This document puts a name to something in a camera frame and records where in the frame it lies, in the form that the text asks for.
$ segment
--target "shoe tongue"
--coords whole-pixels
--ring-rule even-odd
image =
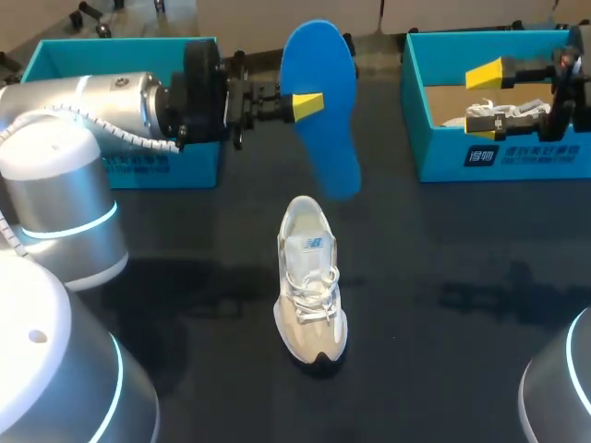
[[[332,264],[332,237],[329,233],[298,233],[285,240],[287,271],[301,285],[310,273],[328,278]]]

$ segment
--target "box label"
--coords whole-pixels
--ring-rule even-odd
[[[103,166],[108,174],[168,174],[168,160],[163,154],[112,155],[103,157]]]
[[[501,164],[569,164],[576,161],[580,152],[578,145],[510,146]]]
[[[474,145],[465,156],[464,166],[492,166],[497,158],[499,145]]]

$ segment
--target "blue box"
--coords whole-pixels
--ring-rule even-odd
[[[401,97],[419,180],[591,177],[591,134],[576,134],[570,126],[564,139],[555,143],[542,143],[536,134],[491,141],[467,135],[463,127],[436,126],[425,93],[431,86],[462,86],[466,71],[500,56],[549,59],[567,36],[567,30],[409,34]]]
[[[169,86],[183,70],[185,44],[203,39],[96,39],[41,41],[23,82],[149,71]],[[220,143],[187,145],[182,154],[140,151],[104,158],[113,189],[204,188],[217,182]]]

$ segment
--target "black table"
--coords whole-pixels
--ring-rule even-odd
[[[218,189],[116,193],[132,260],[84,298],[151,373],[163,443],[525,443],[521,375],[561,300],[591,304],[591,182],[419,184],[396,78],[360,81],[352,125],[364,187],[345,203],[319,197],[283,124],[228,150]],[[329,379],[293,365],[272,315],[301,194],[339,242],[349,348]],[[458,291],[535,309],[444,307]]]

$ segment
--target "glowing blue ring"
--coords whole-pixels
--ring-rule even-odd
[[[113,400],[111,401],[111,406],[109,406],[109,410],[107,414],[103,418],[103,422],[94,433],[94,436],[90,439],[89,443],[98,443],[99,440],[103,437],[104,431],[107,430],[109,423],[113,419],[113,415],[115,415],[115,410],[117,409],[117,404],[119,403],[119,399],[121,398],[121,388],[123,388],[123,357],[121,356],[121,350],[119,349],[119,344],[117,344],[117,340],[111,335],[111,339],[113,340],[113,344],[115,345],[115,350],[117,352],[117,386],[115,387],[115,395],[113,396]]]
[[[589,413],[589,415],[591,415],[591,402],[589,401],[589,399],[585,395],[585,392],[583,391],[583,387],[581,386],[581,383],[579,382],[579,378],[576,376],[576,372],[574,371],[574,363],[573,363],[573,331],[574,331],[574,327],[576,326],[576,322],[579,320],[579,318],[581,318],[581,315],[585,311],[583,311],[581,314],[579,314],[577,316],[577,318],[573,321],[573,323],[571,324],[571,327],[569,328],[569,332],[566,336],[566,365],[569,367],[569,374],[571,376],[571,380],[573,381],[574,390],[576,390],[576,393],[579,396],[579,399],[581,399],[581,402],[583,403],[585,409],[587,409],[587,412]]]
[[[99,217],[98,219],[96,219],[95,221],[91,221],[90,223],[83,224],[78,228],[66,229],[64,231],[58,231],[56,233],[35,233],[22,228],[22,232],[30,238],[36,238],[39,240],[53,240],[55,238],[69,237],[70,235],[74,235],[76,233],[83,233],[92,228],[96,228],[99,224],[105,223],[107,220],[113,217],[116,212],[117,202],[115,202],[113,204],[113,207],[102,217]]]

